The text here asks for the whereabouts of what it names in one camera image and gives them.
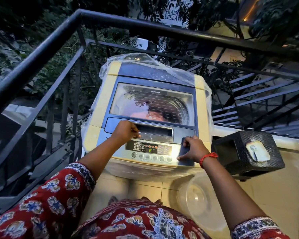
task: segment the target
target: red thread bracelet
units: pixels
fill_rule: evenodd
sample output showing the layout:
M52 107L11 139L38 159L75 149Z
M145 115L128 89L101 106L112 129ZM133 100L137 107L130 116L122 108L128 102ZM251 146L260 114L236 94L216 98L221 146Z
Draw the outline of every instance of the red thread bracelet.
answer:
M202 167L202 169L203 169L203 160L207 157L218 158L218 155L217 155L217 153L210 153L210 154L206 154L205 156L203 156L199 161L199 165Z

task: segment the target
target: digital display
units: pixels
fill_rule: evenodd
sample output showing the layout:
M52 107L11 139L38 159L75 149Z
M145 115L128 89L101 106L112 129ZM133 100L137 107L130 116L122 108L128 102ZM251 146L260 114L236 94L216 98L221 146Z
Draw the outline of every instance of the digital display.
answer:
M150 154L171 155L171 146L152 144L147 142L129 141L125 149Z

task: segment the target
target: left hand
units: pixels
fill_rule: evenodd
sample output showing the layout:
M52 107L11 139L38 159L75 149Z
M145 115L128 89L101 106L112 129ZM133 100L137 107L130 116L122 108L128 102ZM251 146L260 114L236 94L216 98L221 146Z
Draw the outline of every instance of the left hand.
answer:
M125 120L118 123L111 137L123 145L132 138L140 138L141 135L134 123Z

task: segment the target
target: hand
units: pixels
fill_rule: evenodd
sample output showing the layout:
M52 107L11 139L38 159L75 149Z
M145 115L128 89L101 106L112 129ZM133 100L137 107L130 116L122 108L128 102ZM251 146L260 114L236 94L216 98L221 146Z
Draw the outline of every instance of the hand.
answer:
M120 121L116 126L111 138L114 138L121 145L127 143L132 138L140 138L136 125L128 120Z
M205 147L203 141L200 140L198 136L185 137L183 146L190 146L190 150L186 154L179 156L177 158L178 160L190 159L199 163L200 159L203 156L210 153L208 149Z

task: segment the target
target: plastic bucket lid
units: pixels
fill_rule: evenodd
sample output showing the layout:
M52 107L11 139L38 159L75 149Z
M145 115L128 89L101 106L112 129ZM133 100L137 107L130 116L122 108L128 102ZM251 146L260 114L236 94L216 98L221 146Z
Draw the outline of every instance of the plastic bucket lid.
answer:
M221 231L226 227L223 212L205 171L196 174L179 189L177 200L183 212L201 228Z

